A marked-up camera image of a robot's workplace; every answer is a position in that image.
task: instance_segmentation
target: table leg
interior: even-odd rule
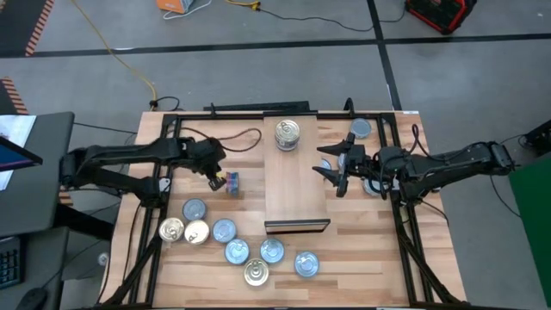
[[[107,241],[111,240],[115,228],[113,224],[105,220],[99,220],[63,204],[58,204],[53,225],[66,226],[73,231],[86,233]]]

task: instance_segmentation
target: gray floor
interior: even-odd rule
[[[382,20],[399,16],[402,1],[375,0]],[[287,40],[372,39],[324,22],[283,22],[249,9],[214,1],[193,15],[164,21],[151,1],[80,1],[112,47],[163,47]],[[363,0],[265,0],[285,16],[324,16],[356,28],[371,25]],[[485,0],[454,35],[549,32],[547,0]],[[387,38],[440,34],[406,15],[382,25]],[[69,1],[57,1],[38,51],[102,48]],[[551,116],[551,41],[448,43],[388,46],[404,109],[419,110],[433,152],[476,140],[503,140],[525,133]],[[315,109],[341,109],[346,97],[359,109],[392,109],[376,46],[308,47],[124,56],[156,85],[160,96],[178,96],[183,108],[215,104],[309,100]],[[0,59],[31,113],[71,110],[77,121],[135,130],[148,108],[149,90],[109,56]],[[71,147],[122,144],[123,133],[75,127]],[[532,158],[508,144],[521,163]],[[514,206],[506,179],[497,178]],[[76,207],[93,210],[112,200],[97,193],[74,195]],[[487,177],[443,190],[444,206],[468,299],[477,305],[544,309],[545,300],[520,220],[500,204]],[[116,208],[101,213],[114,220]],[[71,236],[68,252],[89,242]],[[90,306],[101,281],[94,267],[98,246],[65,271],[62,308]]]

